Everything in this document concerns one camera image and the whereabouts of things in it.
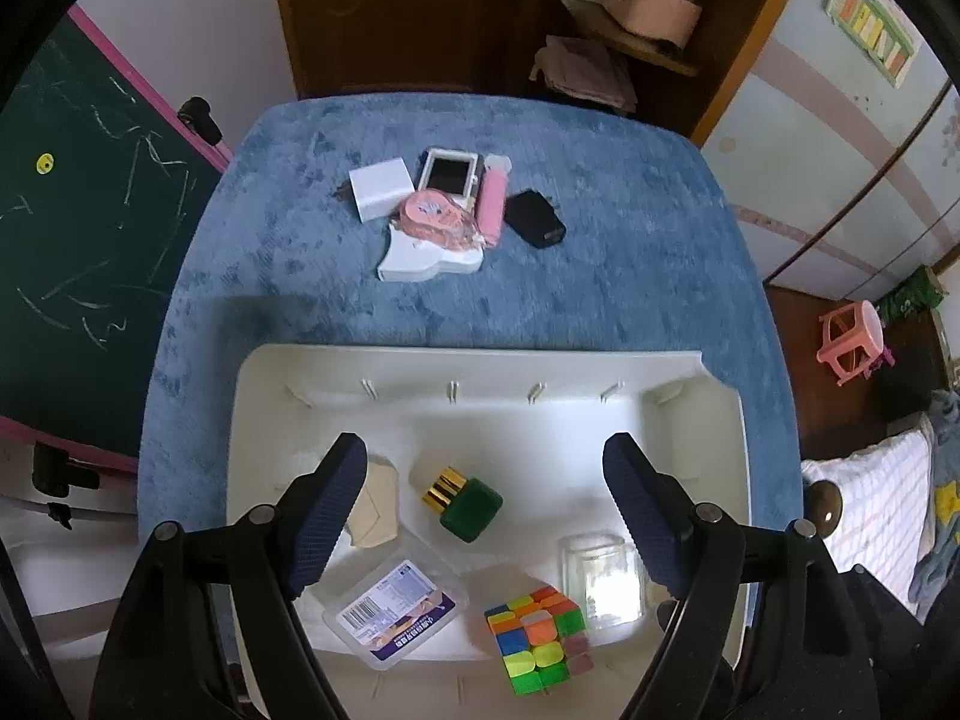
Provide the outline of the white plastic storage tray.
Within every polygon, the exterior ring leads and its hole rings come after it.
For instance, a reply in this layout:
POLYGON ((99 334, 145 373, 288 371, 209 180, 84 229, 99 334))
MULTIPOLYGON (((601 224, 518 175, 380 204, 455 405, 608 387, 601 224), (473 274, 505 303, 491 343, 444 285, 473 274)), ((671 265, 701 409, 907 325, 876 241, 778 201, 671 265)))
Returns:
POLYGON ((512 694, 483 614, 540 585, 562 588, 560 541, 612 532, 633 546, 602 472, 613 434, 636 440, 692 499, 750 517, 750 472, 736 390, 695 351, 532 353, 267 344, 239 369, 226 507, 280 497, 343 433, 398 473, 398 536, 438 554, 470 605, 407 660, 374 671, 332 634, 322 603, 348 590, 397 543, 335 546, 296 602, 302 627, 355 718, 615 718, 662 635, 664 587, 646 573, 646 613, 589 631, 594 670, 540 694, 512 694), (473 542, 444 530, 421 498, 444 468, 478 478, 503 507, 473 542))

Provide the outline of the green chalkboard pink frame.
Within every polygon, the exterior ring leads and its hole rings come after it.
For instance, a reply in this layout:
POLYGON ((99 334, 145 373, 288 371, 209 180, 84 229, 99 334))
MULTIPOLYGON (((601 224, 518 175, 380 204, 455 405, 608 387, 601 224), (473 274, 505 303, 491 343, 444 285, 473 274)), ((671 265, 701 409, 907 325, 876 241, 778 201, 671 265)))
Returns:
POLYGON ((136 457, 156 349, 221 167, 67 15, 2 110, 2 413, 136 457))

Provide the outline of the white power adapter cube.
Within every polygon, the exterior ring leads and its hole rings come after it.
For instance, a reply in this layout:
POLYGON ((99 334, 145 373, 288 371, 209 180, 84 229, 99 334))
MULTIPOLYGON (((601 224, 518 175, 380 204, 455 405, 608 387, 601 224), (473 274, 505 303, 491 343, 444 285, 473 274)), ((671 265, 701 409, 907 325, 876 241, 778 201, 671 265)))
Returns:
POLYGON ((391 216, 400 202, 413 192, 415 187, 405 161, 394 158, 352 169, 335 196, 350 202, 359 221, 367 223, 391 216))

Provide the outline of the white device with screen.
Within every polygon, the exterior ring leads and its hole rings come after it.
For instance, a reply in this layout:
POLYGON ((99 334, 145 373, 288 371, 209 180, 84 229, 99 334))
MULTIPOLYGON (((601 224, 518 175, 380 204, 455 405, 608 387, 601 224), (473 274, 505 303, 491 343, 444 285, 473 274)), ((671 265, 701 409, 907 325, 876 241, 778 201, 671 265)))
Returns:
POLYGON ((430 148, 423 156, 418 190, 438 190, 467 211, 473 211, 482 160, 477 153, 430 148))

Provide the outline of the black clamp knob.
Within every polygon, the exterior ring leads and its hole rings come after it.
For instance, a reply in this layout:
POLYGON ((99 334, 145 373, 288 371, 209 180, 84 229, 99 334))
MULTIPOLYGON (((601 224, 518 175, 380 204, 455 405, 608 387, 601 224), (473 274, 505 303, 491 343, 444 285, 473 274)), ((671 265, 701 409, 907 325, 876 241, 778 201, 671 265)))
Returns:
POLYGON ((203 143, 218 146, 223 142, 223 132, 213 121, 212 109, 205 98, 192 96, 178 109, 179 122, 195 133, 203 143))

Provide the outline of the white checked pillow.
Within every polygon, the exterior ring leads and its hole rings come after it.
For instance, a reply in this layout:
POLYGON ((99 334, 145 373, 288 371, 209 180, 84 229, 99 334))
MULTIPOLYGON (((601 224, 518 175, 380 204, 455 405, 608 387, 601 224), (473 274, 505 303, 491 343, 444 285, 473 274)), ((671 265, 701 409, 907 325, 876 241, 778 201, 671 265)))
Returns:
POLYGON ((839 572, 866 567, 912 613, 916 566, 934 546, 932 450, 926 415, 896 422, 878 444, 833 460, 802 460, 805 484, 830 481, 839 489, 838 525, 825 538, 839 572))

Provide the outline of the green perfume bottle gold cap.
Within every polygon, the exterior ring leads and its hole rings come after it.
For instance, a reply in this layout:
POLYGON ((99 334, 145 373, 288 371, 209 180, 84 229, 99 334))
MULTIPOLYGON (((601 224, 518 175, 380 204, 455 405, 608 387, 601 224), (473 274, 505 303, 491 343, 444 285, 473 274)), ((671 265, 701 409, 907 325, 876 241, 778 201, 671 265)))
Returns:
POLYGON ((503 496, 478 478, 467 478, 448 466, 421 498, 455 538, 473 543, 503 507, 503 496))

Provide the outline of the brown wooden door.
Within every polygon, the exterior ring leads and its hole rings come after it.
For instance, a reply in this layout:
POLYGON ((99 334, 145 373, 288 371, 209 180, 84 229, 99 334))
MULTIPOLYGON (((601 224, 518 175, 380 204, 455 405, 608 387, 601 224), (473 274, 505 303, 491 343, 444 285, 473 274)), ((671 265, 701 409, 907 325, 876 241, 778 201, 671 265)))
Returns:
POLYGON ((378 91, 514 94, 542 0, 277 0, 301 98, 378 91))

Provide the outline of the pink plastic stool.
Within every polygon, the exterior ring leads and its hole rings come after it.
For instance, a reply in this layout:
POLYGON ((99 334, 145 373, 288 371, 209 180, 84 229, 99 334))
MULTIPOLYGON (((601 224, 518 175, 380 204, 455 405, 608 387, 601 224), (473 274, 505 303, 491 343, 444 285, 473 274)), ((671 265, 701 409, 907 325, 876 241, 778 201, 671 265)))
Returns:
POLYGON ((885 344, 884 325, 871 301, 840 305, 818 317, 822 341, 815 359, 830 367, 836 385, 868 379, 879 367, 895 359, 885 344))

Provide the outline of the folded beige cloth stack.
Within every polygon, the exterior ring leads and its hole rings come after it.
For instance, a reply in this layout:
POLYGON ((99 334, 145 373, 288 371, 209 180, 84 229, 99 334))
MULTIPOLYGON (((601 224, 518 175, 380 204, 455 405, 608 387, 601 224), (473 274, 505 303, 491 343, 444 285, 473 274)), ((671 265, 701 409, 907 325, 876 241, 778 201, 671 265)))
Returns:
POLYGON ((613 62, 597 41, 582 37, 545 37, 530 71, 531 82, 542 82, 555 93, 583 103, 610 107, 622 114, 635 114, 635 88, 625 72, 613 62))

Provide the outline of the wooden shelf board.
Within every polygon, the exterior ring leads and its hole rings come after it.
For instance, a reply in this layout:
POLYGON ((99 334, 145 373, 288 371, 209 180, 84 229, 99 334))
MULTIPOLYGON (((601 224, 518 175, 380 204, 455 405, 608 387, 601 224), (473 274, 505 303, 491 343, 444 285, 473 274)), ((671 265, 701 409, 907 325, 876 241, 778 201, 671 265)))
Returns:
POLYGON ((560 0, 560 4, 583 36, 596 39, 610 50, 686 78, 698 75, 698 70, 683 58, 682 51, 675 44, 626 31, 597 0, 560 0))

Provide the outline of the white tape dispenser base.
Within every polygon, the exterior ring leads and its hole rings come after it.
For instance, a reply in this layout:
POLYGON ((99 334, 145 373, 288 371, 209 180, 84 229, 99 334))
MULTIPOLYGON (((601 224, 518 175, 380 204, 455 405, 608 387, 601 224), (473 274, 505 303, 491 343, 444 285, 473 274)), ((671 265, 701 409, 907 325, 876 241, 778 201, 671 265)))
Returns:
POLYGON ((471 275, 483 263, 482 247, 448 250, 425 239, 412 238, 397 227, 389 227, 389 247, 376 266, 381 281, 421 283, 438 275, 471 275))

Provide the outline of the blue star blanket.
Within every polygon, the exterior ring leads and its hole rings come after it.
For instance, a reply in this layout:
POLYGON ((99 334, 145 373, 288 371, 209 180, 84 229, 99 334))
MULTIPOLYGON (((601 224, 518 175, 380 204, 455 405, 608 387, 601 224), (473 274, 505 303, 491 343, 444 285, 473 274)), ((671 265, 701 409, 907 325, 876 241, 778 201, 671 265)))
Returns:
POLYGON ((918 562, 910 600, 919 619, 928 616, 946 583, 958 572, 958 392, 934 390, 931 408, 931 500, 934 543, 918 562))

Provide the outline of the pink tape roll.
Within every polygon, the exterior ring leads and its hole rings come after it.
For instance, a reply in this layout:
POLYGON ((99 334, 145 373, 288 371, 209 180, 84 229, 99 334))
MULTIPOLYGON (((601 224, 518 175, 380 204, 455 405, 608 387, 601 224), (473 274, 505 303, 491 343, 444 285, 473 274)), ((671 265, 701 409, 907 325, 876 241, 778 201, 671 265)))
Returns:
POLYGON ((466 250, 482 245, 473 216, 438 190, 413 192, 398 205, 391 226, 443 249, 466 250))

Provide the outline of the colourful wall poster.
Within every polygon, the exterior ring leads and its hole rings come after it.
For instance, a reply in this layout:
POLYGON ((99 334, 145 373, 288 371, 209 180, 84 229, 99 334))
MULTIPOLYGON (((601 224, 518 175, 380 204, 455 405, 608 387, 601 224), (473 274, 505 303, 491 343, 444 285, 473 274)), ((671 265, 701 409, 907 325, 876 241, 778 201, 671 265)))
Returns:
POLYGON ((890 85, 905 83, 926 41, 895 0, 825 0, 825 13, 890 85))

